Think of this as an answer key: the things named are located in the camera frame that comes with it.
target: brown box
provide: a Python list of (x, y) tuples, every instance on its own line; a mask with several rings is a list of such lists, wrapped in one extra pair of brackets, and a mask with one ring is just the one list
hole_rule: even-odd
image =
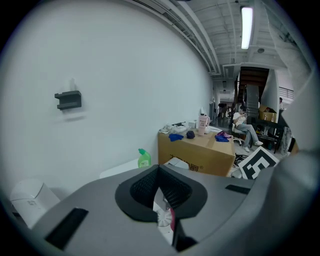
[(276, 123), (277, 122), (277, 112), (274, 109), (270, 108), (270, 107), (269, 107), (269, 112), (266, 112), (267, 108), (268, 108), (267, 106), (260, 105), (260, 107), (259, 107), (259, 119), (271, 122), (272, 116), (273, 116), (273, 122)]
[(235, 145), (233, 137), (229, 142), (217, 142), (215, 135), (210, 132), (199, 136), (193, 129), (195, 138), (184, 138), (171, 142), (169, 134), (158, 134), (158, 161), (165, 164), (172, 158), (179, 158), (188, 163), (189, 169), (204, 174), (226, 176), (235, 161)]

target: white sneaker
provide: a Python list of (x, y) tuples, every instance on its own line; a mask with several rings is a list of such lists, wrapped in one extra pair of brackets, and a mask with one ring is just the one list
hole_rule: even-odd
[(263, 142), (261, 142), (261, 141), (257, 141), (256, 143), (254, 143), (254, 145), (256, 145), (256, 146), (261, 146), (261, 145), (263, 145), (264, 143)]

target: man sitting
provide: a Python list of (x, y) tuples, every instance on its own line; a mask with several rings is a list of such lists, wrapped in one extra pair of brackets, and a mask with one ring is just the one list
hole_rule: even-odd
[(245, 106), (241, 106), (239, 112), (234, 113), (233, 115), (233, 123), (235, 124), (235, 127), (239, 131), (246, 132), (243, 146), (244, 146), (244, 150), (249, 152), (248, 146), (249, 146), (251, 137), (256, 146), (261, 146), (263, 143), (259, 141), (253, 126), (251, 124), (245, 124), (247, 121), (246, 111), (247, 111), (247, 108)]

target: green spray bottle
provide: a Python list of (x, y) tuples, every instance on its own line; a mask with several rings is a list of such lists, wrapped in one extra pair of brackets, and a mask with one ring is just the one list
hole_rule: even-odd
[(138, 159), (138, 167), (147, 167), (151, 166), (151, 156), (150, 154), (142, 148), (139, 148), (139, 153), (141, 156)]

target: chair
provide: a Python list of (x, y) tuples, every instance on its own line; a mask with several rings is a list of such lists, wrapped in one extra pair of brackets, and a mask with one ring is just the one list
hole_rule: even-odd
[(239, 145), (241, 146), (242, 145), (241, 141), (244, 142), (244, 140), (242, 138), (239, 138), (239, 135), (240, 134), (241, 135), (246, 135), (246, 133), (244, 131), (238, 130), (234, 123), (232, 124), (232, 129), (231, 130), (232, 130), (232, 135), (233, 135), (233, 142), (238, 141)]

